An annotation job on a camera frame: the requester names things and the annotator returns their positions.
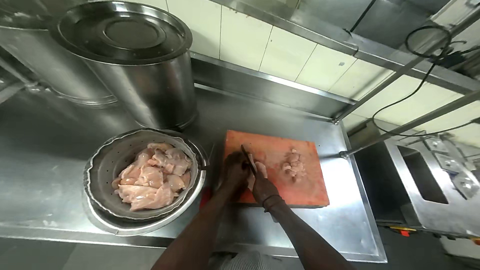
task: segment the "person's left hand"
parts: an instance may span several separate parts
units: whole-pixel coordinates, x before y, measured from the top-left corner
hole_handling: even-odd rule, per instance
[[[247,185],[247,177],[251,171],[246,162],[247,159],[242,152],[233,152],[227,156],[223,167],[223,182],[220,190],[233,194],[239,188]]]

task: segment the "floor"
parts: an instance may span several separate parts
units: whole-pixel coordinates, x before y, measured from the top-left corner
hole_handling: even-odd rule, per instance
[[[467,270],[447,256],[440,241],[430,233],[404,237],[386,228],[379,230],[388,263],[354,263],[358,270]],[[161,252],[155,248],[0,238],[0,269],[149,270]],[[297,258],[283,261],[285,269],[303,269]]]

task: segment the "hand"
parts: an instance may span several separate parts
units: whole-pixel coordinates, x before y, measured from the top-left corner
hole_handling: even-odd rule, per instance
[[[257,170],[255,174],[255,184],[253,184],[253,197],[267,211],[273,204],[271,202],[281,201],[276,186],[265,178],[263,170]]]
[[[235,193],[240,187],[247,184],[250,169],[246,162],[247,159],[241,152],[233,152],[227,156],[223,167],[223,182],[220,190]]]

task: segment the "red object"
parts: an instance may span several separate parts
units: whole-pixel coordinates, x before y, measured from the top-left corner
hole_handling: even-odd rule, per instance
[[[201,209],[207,202],[212,198],[212,189],[210,187],[205,187],[202,190],[202,198],[200,199],[200,206],[198,209]]]
[[[239,131],[227,131],[224,159],[235,151],[245,149],[267,168],[268,179],[277,187],[285,202],[295,207],[322,207],[329,205],[320,160],[315,143],[280,137],[265,136]],[[294,183],[292,177],[282,171],[286,157],[295,149],[302,157],[306,177]],[[256,204],[250,190],[241,194],[238,202]]]

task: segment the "knife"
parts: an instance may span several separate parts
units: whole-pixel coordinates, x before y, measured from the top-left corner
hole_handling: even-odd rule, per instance
[[[248,160],[248,166],[250,167],[250,170],[252,171],[253,175],[256,175],[256,174],[257,174],[257,171],[255,170],[255,167],[253,166],[252,161],[251,161],[250,158],[248,157],[248,153],[247,153],[247,151],[245,150],[245,147],[243,147],[243,145],[241,145],[240,148],[241,148],[241,151],[243,152],[243,154],[245,155],[245,157],[246,157],[247,160]]]

